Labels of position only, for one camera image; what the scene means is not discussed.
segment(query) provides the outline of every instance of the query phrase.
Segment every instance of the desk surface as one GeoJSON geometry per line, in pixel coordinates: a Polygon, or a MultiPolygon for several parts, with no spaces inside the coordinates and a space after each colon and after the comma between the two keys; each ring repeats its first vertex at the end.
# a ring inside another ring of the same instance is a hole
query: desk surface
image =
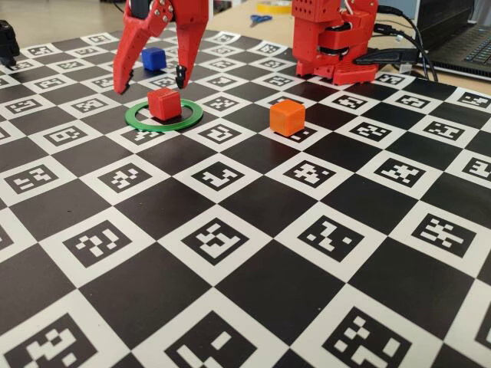
{"type": "MultiPolygon", "coordinates": [[[[267,41],[284,44],[289,47],[293,42],[294,18],[291,15],[274,15],[272,21],[267,21],[261,25],[251,28],[249,16],[256,14],[256,3],[259,0],[248,0],[243,4],[231,8],[218,14],[209,24],[208,29],[214,31],[230,31],[244,36],[265,39],[267,41]]],[[[375,38],[371,42],[372,47],[376,48],[396,48],[400,43],[394,38],[375,38]]],[[[385,71],[394,71],[392,67],[387,67],[385,71]]],[[[491,83],[484,80],[476,80],[468,77],[461,77],[450,73],[438,73],[440,82],[453,86],[465,87],[491,95],[491,83]]]]}

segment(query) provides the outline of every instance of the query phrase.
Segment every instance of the tape roll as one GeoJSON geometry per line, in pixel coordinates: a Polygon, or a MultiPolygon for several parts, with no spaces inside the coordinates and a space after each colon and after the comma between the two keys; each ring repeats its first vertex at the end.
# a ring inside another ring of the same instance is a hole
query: tape roll
{"type": "Polygon", "coordinates": [[[267,14],[288,14],[292,12],[292,2],[282,0],[258,2],[258,12],[267,14]]]}

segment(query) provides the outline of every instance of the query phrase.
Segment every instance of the checkerboard mat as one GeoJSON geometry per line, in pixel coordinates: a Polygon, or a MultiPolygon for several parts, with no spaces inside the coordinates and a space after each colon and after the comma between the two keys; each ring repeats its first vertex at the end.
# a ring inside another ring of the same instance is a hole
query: checkerboard mat
{"type": "Polygon", "coordinates": [[[123,96],[119,37],[0,71],[0,366],[491,366],[491,97],[337,87],[208,31],[181,91],[202,121],[140,132],[124,113],[175,87],[176,33],[123,96]],[[289,138],[284,99],[306,107],[289,138]]]}

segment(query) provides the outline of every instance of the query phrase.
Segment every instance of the scissors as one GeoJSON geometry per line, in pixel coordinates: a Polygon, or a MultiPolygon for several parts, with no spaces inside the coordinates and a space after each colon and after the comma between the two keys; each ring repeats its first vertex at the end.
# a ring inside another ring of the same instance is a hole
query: scissors
{"type": "Polygon", "coordinates": [[[255,27],[259,23],[264,21],[271,21],[273,17],[271,15],[251,15],[252,24],[251,27],[255,27]]]}

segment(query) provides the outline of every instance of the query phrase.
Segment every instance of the green ring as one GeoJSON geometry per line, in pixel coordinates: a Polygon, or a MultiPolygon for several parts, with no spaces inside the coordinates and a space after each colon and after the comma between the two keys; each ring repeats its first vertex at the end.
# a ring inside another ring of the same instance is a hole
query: green ring
{"type": "Polygon", "coordinates": [[[124,115],[124,119],[126,120],[127,124],[131,125],[133,128],[137,128],[138,130],[162,133],[191,127],[203,117],[203,109],[200,105],[189,100],[181,99],[181,107],[188,107],[193,112],[190,117],[188,117],[184,121],[175,124],[167,124],[162,126],[149,125],[144,124],[137,119],[137,112],[145,107],[148,107],[148,102],[142,102],[131,107],[124,115]]]}

